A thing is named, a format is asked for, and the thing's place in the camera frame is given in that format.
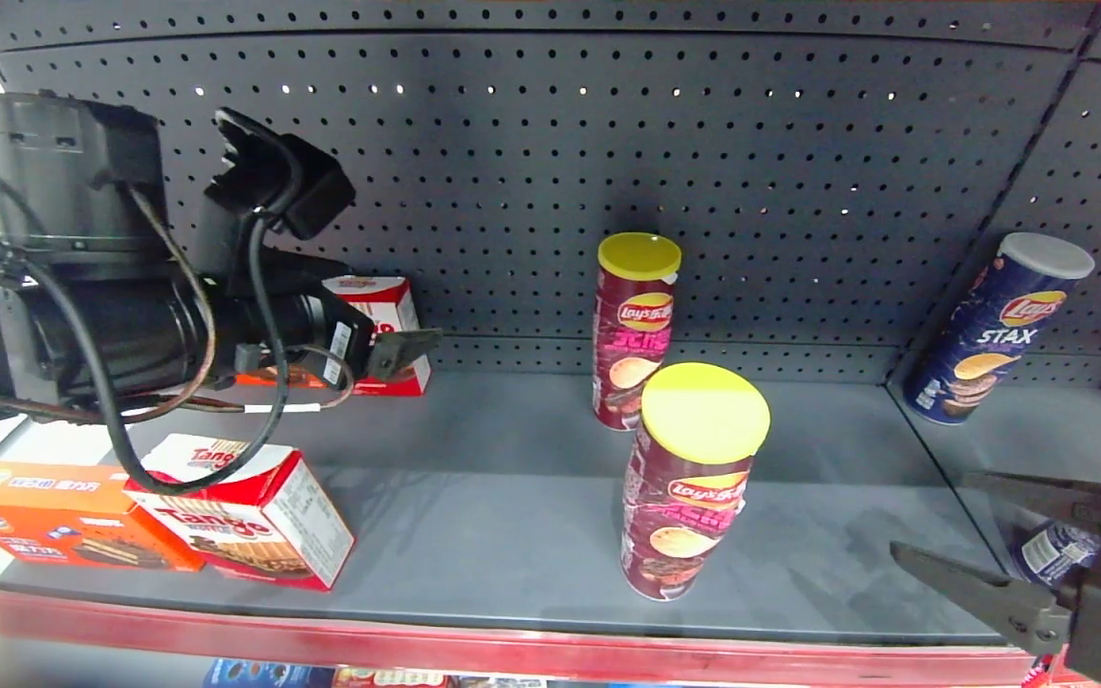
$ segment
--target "gray shelf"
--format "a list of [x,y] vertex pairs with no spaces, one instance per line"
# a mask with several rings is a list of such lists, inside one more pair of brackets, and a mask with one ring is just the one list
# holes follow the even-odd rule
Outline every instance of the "gray shelf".
[[[748,506],[675,604],[632,592],[617,510],[630,436],[598,425],[584,375],[437,372],[423,400],[285,417],[359,536],[317,593],[199,575],[13,565],[0,588],[285,618],[820,643],[1000,644],[903,574],[889,539],[995,566],[882,387],[762,383],[774,414]],[[246,391],[263,395],[264,391]],[[249,438],[258,417],[134,428]]]
[[[902,402],[898,387],[894,392]],[[927,422],[903,407],[952,484],[975,470],[1101,481],[1098,389],[998,387],[960,426]],[[996,560],[1014,571],[1010,547],[1043,518],[973,489],[957,492]]]

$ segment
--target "lay's chip can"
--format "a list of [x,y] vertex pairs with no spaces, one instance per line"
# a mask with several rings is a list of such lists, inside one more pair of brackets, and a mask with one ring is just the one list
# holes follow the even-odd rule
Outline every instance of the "lay's chip can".
[[643,383],[669,349],[683,252],[664,236],[631,231],[598,248],[593,309],[593,413],[613,430],[640,422]]
[[1027,231],[1006,236],[906,380],[908,405],[935,423],[964,422],[1092,271],[1093,258],[1073,243]]
[[623,483],[620,561],[634,591],[683,597],[742,510],[771,411],[759,389],[709,364],[667,365],[643,389]]

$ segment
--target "blue chip can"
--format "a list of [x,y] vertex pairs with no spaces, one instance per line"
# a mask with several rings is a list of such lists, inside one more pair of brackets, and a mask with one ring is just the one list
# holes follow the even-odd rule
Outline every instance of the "blue chip can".
[[1100,546],[1097,535],[1049,520],[1010,554],[1024,578],[1056,588],[1073,567],[1092,565]]
[[906,380],[908,405],[935,423],[964,422],[1092,270],[1090,253],[1068,241],[1025,231],[1006,236]]

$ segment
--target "red and white box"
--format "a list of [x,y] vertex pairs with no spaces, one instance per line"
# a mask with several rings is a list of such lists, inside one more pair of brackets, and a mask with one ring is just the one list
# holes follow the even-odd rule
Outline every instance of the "red and white box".
[[[187,482],[226,467],[246,445],[170,435],[142,462],[155,478]],[[153,495],[134,480],[126,492],[228,578],[329,590],[355,545],[293,447],[266,445],[226,481],[190,495]]]
[[[415,299],[411,295],[410,280],[405,277],[346,277],[327,279],[325,288],[329,288],[341,301],[348,302],[356,309],[377,323],[375,335],[385,331],[407,331],[418,329],[418,316],[415,314]],[[355,383],[355,394],[366,396],[423,396],[427,389],[427,380],[432,376],[432,364],[427,357],[422,357],[396,378],[389,382],[366,378]],[[236,375],[236,382],[242,384],[264,384],[274,386],[274,370],[258,371],[254,374]],[[324,384],[307,371],[293,365],[288,383],[293,387],[325,387]]]

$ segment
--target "orange box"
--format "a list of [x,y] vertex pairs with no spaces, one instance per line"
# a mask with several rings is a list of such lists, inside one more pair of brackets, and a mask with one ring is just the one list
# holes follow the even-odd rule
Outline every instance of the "orange box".
[[201,557],[122,492],[119,467],[0,461],[0,547],[22,561],[198,570]]

